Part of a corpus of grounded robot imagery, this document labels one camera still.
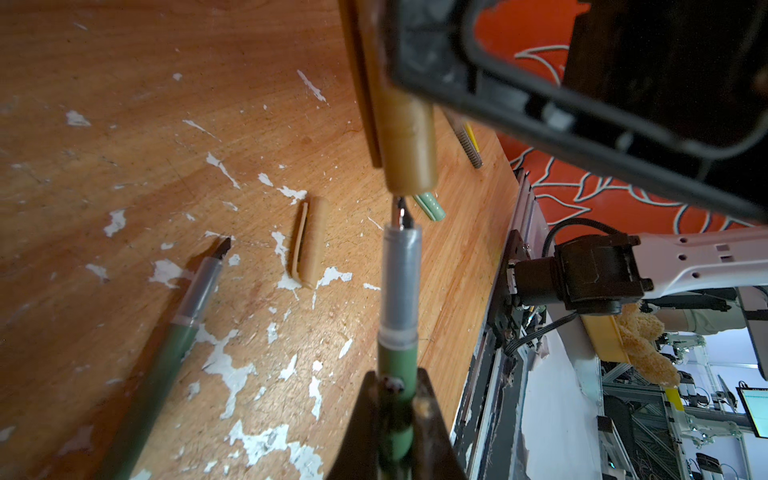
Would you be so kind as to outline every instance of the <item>cable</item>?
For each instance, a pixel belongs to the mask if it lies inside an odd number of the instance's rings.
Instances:
[[[607,233],[608,235],[621,233],[619,230],[616,230],[612,226],[598,222],[597,220],[592,220],[591,218],[569,218],[568,220],[561,221],[552,227],[552,230],[549,230],[549,233],[547,234],[547,240],[544,240],[544,247],[541,249],[541,258],[549,255],[549,247],[554,240],[555,234],[565,227],[569,227],[571,225],[584,225],[585,227],[592,227],[594,229],[600,230],[603,233]]]
[[[721,463],[721,464],[720,464],[720,466],[721,466],[721,467],[728,467],[728,468],[730,468],[731,470],[733,470],[733,474],[736,476],[736,480],[739,480],[739,474],[738,474],[738,473],[736,473],[736,469],[735,469],[734,467],[732,467],[732,466],[728,465],[727,463]]]
[[[544,327],[536,330],[535,332],[531,333],[530,335],[526,335],[526,336],[524,336],[522,338],[514,340],[514,341],[512,341],[510,343],[507,343],[507,345],[504,347],[504,353],[507,356],[511,357],[511,356],[513,356],[515,354],[517,349],[520,348],[521,346],[523,346],[524,344],[530,342],[531,340],[535,340],[537,338],[540,338],[540,337],[544,336],[545,333],[551,332],[552,330],[558,328],[561,325],[564,325],[564,324],[570,322],[571,320],[573,320],[576,317],[578,317],[578,312],[569,313],[568,315],[566,315],[566,316],[564,316],[564,317],[562,317],[560,319],[555,320],[554,322],[550,323],[549,325],[544,326]]]
[[[768,290],[766,290],[766,287],[755,285],[755,288],[757,288],[759,291],[763,292],[763,295],[766,296],[766,300],[768,300]]]
[[[704,392],[704,395],[707,396],[707,405],[711,404],[712,403],[712,397],[710,396],[710,393],[707,390],[705,390],[703,387],[698,386],[696,388],[701,389],[701,391]]]

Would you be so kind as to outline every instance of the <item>white line pattern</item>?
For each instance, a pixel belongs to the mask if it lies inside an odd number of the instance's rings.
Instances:
[[[518,52],[515,54],[516,59],[520,60],[532,60],[537,61],[541,64],[543,64],[547,70],[552,74],[554,82],[560,86],[561,85],[561,79],[560,75],[558,74],[557,69],[545,58],[537,55],[540,53],[544,53],[547,51],[559,51],[559,50],[568,50],[568,45],[546,45],[542,47],[534,47],[534,48],[527,48],[523,51]],[[526,158],[531,152],[535,152],[533,147],[526,148],[522,153],[520,153],[517,158],[511,160],[509,162],[510,167],[512,169],[517,169],[520,167],[523,167],[523,164],[525,163]],[[547,162],[547,165],[545,167],[544,175],[541,176],[538,180],[533,182],[531,186],[534,188],[534,191],[537,189],[540,189],[542,187],[574,187],[578,190],[576,191],[576,194],[574,195],[573,199],[571,200],[572,203],[568,203],[566,201],[563,201],[551,194],[536,194],[536,198],[549,198],[556,202],[558,202],[560,205],[568,208],[572,208],[576,210],[574,213],[570,215],[566,215],[565,217],[562,217],[560,219],[557,219],[553,222],[548,222],[548,225],[555,225],[563,220],[567,220],[570,218],[579,217],[587,212],[591,212],[592,209],[589,207],[584,207],[582,205],[579,205],[581,202],[584,202],[586,200],[590,200],[597,195],[605,192],[606,190],[625,190],[627,191],[632,198],[637,200],[638,202],[646,205],[652,205],[654,207],[665,207],[665,208],[672,208],[676,207],[677,214],[675,215],[675,218],[672,223],[672,230],[675,232],[675,234],[680,234],[680,223],[682,222],[682,219],[685,215],[685,213],[688,210],[689,205],[683,204],[681,202],[674,202],[674,201],[657,201],[650,198],[648,193],[643,190],[642,188],[635,187],[633,185],[613,185],[611,182],[613,181],[613,177],[599,177],[597,175],[591,174],[589,172],[585,173],[578,183],[570,183],[570,182],[548,182],[546,181],[549,178],[550,175],[550,169],[552,168],[552,165],[554,164],[555,158],[550,157],[549,161]],[[587,186],[587,180],[591,179],[592,177],[596,177],[598,179],[597,185],[594,187],[588,187]],[[753,227],[751,223],[747,223],[743,220],[738,220],[736,218],[726,216],[725,221],[723,222],[723,225],[720,227],[720,230],[725,230],[734,223],[738,223],[739,225],[744,225],[745,227]],[[712,226],[712,213],[707,212],[707,216],[705,218],[704,224],[700,229],[700,233],[706,232],[710,229]]]

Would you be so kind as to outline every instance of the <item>marker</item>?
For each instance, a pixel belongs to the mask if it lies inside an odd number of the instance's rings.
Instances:
[[[154,422],[174,387],[181,363],[192,348],[200,319],[210,295],[216,289],[224,257],[231,247],[232,240],[227,238],[211,257],[203,259],[197,269],[176,316],[168,326],[168,334],[155,354],[144,381],[134,393],[131,407],[94,476],[97,480],[128,480],[131,477]]]
[[[382,309],[379,319],[380,411],[386,429],[379,446],[382,473],[398,478],[413,443],[411,400],[419,351],[419,278],[422,229],[406,201],[392,199],[392,223],[384,231]]]

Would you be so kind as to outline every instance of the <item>tan marker cap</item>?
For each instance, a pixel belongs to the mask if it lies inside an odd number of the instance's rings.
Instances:
[[[306,288],[314,290],[323,275],[326,228],[331,206],[324,197],[311,197],[301,208],[291,276]]]

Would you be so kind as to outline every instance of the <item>black cable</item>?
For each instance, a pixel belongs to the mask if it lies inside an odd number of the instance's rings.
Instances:
[[[755,285],[755,288],[757,288],[759,291],[763,292],[763,295],[766,296],[766,300],[768,300],[768,290],[766,290],[766,287]]]
[[[552,244],[552,241],[554,240],[554,236],[557,232],[564,229],[565,227],[569,227],[571,225],[584,225],[585,227],[592,227],[594,229],[600,230],[603,233],[607,233],[608,235],[614,235],[616,233],[621,233],[619,230],[616,230],[610,225],[606,225],[605,223],[598,222],[597,220],[592,220],[591,218],[569,218],[568,220],[563,220],[554,227],[552,227],[552,230],[549,230],[549,234],[547,235],[547,240],[544,240],[544,247],[541,249],[541,258],[544,258],[549,255],[549,247]]]
[[[517,349],[523,346],[524,344],[530,342],[531,340],[536,340],[537,338],[542,337],[545,333],[551,332],[552,330],[558,328],[559,326],[565,325],[566,323],[570,322],[577,316],[578,316],[578,312],[569,313],[568,315],[562,317],[561,319],[555,320],[549,325],[536,330],[530,335],[526,335],[522,338],[514,340],[510,343],[507,343],[507,345],[504,347],[504,353],[507,356],[510,356],[510,357],[513,356],[517,351]]]

